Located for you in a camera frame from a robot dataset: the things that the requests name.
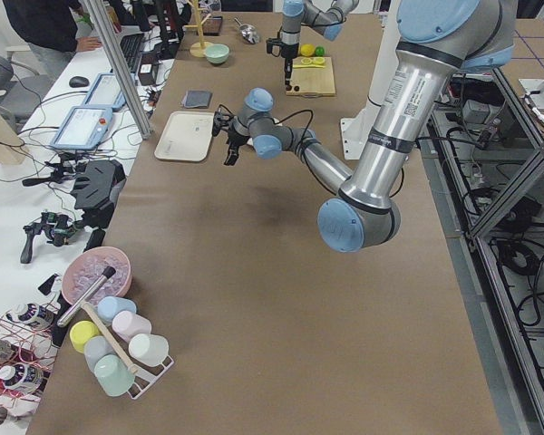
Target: person's hand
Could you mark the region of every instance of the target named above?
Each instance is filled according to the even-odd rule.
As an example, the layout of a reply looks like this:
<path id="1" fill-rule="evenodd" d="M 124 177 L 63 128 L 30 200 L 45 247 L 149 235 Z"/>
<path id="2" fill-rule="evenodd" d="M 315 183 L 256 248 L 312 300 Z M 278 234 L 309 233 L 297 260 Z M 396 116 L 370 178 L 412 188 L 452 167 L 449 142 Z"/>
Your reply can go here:
<path id="1" fill-rule="evenodd" d="M 88 36 L 86 38 L 79 38 L 76 40 L 76 51 L 78 52 L 91 52 L 92 50 L 95 50 L 97 48 L 102 47 L 101 41 L 99 41 L 99 38 L 94 38 L 91 36 Z"/>

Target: blue framed tablet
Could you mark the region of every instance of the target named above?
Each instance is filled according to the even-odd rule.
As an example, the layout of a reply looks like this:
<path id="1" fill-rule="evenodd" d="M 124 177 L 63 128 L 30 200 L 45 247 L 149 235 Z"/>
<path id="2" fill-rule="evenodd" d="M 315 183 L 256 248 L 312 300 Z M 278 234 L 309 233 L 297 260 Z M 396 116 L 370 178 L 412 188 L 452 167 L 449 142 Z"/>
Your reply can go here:
<path id="1" fill-rule="evenodd" d="M 59 127 L 51 148 L 55 150 L 94 150 L 109 129 L 112 107 L 74 106 Z"/>
<path id="2" fill-rule="evenodd" d="M 83 100 L 85 105 L 111 106 L 114 111 L 119 110 L 125 104 L 125 96 L 117 77 L 111 72 L 103 72 L 97 75 L 91 89 Z"/>

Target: green bowl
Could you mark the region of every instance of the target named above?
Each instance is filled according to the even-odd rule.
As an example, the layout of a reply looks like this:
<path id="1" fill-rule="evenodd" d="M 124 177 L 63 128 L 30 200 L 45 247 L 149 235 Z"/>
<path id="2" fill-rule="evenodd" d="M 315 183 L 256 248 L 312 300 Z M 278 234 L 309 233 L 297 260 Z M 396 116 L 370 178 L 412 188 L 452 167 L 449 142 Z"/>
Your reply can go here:
<path id="1" fill-rule="evenodd" d="M 203 52 L 206 55 L 206 59 L 214 65 L 224 63 L 229 56 L 229 47 L 223 43 L 214 43 Z"/>

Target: bowl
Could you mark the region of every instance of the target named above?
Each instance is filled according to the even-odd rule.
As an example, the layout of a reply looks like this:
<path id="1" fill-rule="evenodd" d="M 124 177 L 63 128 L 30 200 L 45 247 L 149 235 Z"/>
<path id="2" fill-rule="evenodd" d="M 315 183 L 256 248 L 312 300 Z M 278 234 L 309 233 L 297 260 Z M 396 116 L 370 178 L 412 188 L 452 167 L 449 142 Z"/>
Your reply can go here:
<path id="1" fill-rule="evenodd" d="M 106 266 L 116 270 L 89 302 L 96 306 L 105 296 L 125 296 L 131 285 L 131 263 L 117 247 L 99 246 L 83 252 L 67 267 L 63 276 L 63 297 L 74 304 L 89 286 L 101 275 Z"/>
<path id="2" fill-rule="evenodd" d="M 229 47 L 223 43 L 214 43 L 213 45 L 206 47 L 203 53 L 209 63 L 219 65 L 228 59 Z"/>

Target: white tray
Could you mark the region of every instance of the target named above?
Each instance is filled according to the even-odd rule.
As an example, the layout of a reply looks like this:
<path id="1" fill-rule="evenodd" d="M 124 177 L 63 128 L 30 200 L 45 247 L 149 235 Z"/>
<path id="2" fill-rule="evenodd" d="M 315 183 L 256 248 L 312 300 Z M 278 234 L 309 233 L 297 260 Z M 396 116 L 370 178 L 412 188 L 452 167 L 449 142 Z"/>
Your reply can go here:
<path id="1" fill-rule="evenodd" d="M 212 112 L 173 112 L 155 148 L 155 157 L 160 160 L 204 160 L 211 143 L 213 117 Z"/>

